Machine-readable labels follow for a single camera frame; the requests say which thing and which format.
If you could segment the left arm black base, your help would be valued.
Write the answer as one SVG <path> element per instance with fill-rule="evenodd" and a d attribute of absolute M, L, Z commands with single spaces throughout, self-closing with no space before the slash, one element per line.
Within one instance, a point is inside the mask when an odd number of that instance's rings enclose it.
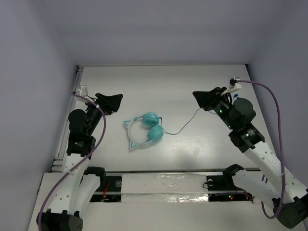
<path fill-rule="evenodd" d="M 106 174 L 103 167 L 88 167 L 84 176 L 93 175 L 98 177 L 99 187 L 90 199 L 91 203 L 121 202 L 122 176 Z"/>

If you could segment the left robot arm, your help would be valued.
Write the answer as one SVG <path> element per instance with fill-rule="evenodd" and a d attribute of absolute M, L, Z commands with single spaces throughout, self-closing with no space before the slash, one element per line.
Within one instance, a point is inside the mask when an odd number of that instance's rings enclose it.
<path fill-rule="evenodd" d="M 83 229 L 82 216 L 97 190 L 107 186 L 103 167 L 91 167 L 92 154 L 102 138 L 96 140 L 92 134 L 106 116 L 119 110 L 122 94 L 105 96 L 96 93 L 95 98 L 73 96 L 87 105 L 86 110 L 75 109 L 68 116 L 69 136 L 63 176 L 46 196 L 37 216 L 40 231 L 80 231 Z"/>

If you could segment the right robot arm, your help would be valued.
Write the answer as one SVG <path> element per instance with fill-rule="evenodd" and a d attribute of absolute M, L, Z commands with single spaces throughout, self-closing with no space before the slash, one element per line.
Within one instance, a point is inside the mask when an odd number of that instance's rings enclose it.
<path fill-rule="evenodd" d="M 229 100 L 226 87 L 211 91 L 194 91 L 200 108 L 215 111 L 230 129 L 233 145 L 249 158 L 268 179 L 269 183 L 255 179 L 244 168 L 233 164 L 223 171 L 222 183 L 227 189 L 239 187 L 257 197 L 272 209 L 275 218 L 292 229 L 308 217 L 308 188 L 282 166 L 264 136 L 252 124 L 256 112 L 245 98 Z"/>

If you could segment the teal cat-ear headphones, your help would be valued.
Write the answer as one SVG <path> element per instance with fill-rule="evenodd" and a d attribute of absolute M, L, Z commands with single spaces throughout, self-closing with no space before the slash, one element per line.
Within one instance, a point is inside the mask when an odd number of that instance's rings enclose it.
<path fill-rule="evenodd" d="M 123 126 L 127 129 L 131 151 L 155 145 L 164 135 L 160 117 L 154 112 L 147 112 L 125 120 Z"/>

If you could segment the aluminium rail with foil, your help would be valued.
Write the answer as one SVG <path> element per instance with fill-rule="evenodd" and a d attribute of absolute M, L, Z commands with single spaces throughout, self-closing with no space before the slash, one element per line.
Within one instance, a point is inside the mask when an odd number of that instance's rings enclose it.
<path fill-rule="evenodd" d="M 202 187 L 208 176 L 221 172 L 108 172 L 122 176 L 123 203 L 207 203 Z"/>

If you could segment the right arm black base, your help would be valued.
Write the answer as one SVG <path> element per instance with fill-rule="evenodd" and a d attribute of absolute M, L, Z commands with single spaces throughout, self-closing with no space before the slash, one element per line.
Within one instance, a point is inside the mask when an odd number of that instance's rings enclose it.
<path fill-rule="evenodd" d="M 233 164 L 222 171 L 221 175 L 208 176 L 202 187 L 208 190 L 209 202 L 253 202 L 254 196 L 234 185 L 233 177 L 244 168 Z"/>

